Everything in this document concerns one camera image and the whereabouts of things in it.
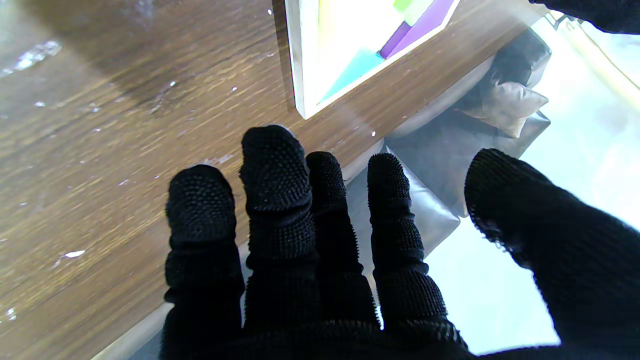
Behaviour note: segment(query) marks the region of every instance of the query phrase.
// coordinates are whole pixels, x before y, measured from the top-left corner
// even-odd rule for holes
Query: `wooden tabletop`
[[[0,73],[13,71],[0,75],[0,359],[90,359],[163,303],[163,206],[180,169],[223,171],[242,243],[248,127],[283,124],[349,163],[532,9],[462,0],[436,38],[302,120],[282,1],[0,0]],[[60,51],[21,70],[47,41]]]

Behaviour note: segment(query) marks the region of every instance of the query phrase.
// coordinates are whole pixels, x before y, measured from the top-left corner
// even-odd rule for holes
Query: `floor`
[[[550,102],[542,109],[552,125],[522,159],[555,184],[600,209],[640,227],[636,183],[640,177],[640,113],[607,88],[547,21],[533,29],[552,49],[545,75],[534,88]],[[621,61],[640,58],[640,37],[588,33]],[[557,343],[531,272],[483,240],[469,218],[428,257],[449,308],[471,351]],[[157,359],[159,336],[131,360]]]

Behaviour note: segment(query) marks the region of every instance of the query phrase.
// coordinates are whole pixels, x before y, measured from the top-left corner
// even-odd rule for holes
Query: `yellow-green shape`
[[[404,13],[407,9],[409,9],[409,6],[411,6],[412,2],[413,0],[396,0],[394,1],[394,8],[396,8],[397,11]]]

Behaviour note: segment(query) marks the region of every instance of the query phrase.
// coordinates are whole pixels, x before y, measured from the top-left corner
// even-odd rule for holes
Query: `black knit glove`
[[[495,149],[474,158],[465,197],[477,228],[533,271],[564,347],[638,358],[640,233]]]
[[[166,206],[172,230],[166,299],[175,307],[164,327],[163,358],[197,357],[215,343],[315,323],[350,322],[378,331],[338,161],[327,152],[305,160],[300,143],[280,126],[250,129],[242,148],[240,178],[250,218],[247,266],[253,270],[244,329],[230,186],[215,168],[183,170],[171,181]],[[464,347],[427,275],[409,210],[409,183],[391,154],[369,162],[369,205],[385,331],[417,336],[418,345],[442,341]]]

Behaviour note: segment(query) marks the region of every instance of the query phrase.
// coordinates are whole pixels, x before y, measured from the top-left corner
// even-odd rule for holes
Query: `white frame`
[[[314,104],[319,99],[316,77],[318,71],[318,18],[320,0],[285,0],[287,10],[287,29],[289,32],[289,55],[291,56],[291,72],[293,75],[294,99],[296,108],[304,119],[309,119],[320,110],[327,107],[339,97],[353,90],[356,86],[367,81],[375,73],[388,67],[425,41],[441,32],[449,23],[460,0],[454,0],[442,24],[425,34],[417,41],[405,47],[402,51],[386,59],[382,64],[372,69],[347,87],[333,94],[328,99]]]

